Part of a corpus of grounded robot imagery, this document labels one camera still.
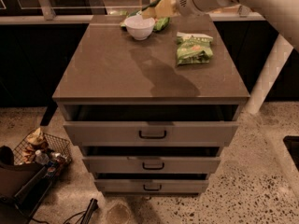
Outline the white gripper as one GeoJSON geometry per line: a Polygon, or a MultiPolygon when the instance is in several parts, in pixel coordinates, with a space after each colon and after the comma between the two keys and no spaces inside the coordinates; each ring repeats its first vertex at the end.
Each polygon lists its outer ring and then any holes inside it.
{"type": "Polygon", "coordinates": [[[183,16],[202,15],[219,6],[217,0],[158,0],[154,7],[145,8],[141,15],[143,19],[172,17],[178,12],[183,16]]]}

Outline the brown robot base part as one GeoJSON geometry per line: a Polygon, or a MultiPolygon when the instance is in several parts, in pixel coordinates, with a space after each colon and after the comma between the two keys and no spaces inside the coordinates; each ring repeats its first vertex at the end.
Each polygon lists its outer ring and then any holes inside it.
{"type": "Polygon", "coordinates": [[[50,182],[39,163],[16,165],[10,147],[0,147],[0,224],[28,224],[50,182]]]}

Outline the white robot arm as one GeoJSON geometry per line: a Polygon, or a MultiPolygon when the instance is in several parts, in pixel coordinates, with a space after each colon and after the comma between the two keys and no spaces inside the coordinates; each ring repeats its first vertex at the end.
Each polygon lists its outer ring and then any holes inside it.
{"type": "Polygon", "coordinates": [[[201,15],[242,5],[263,16],[292,46],[299,50],[299,0],[156,0],[142,8],[147,18],[201,15]]]}

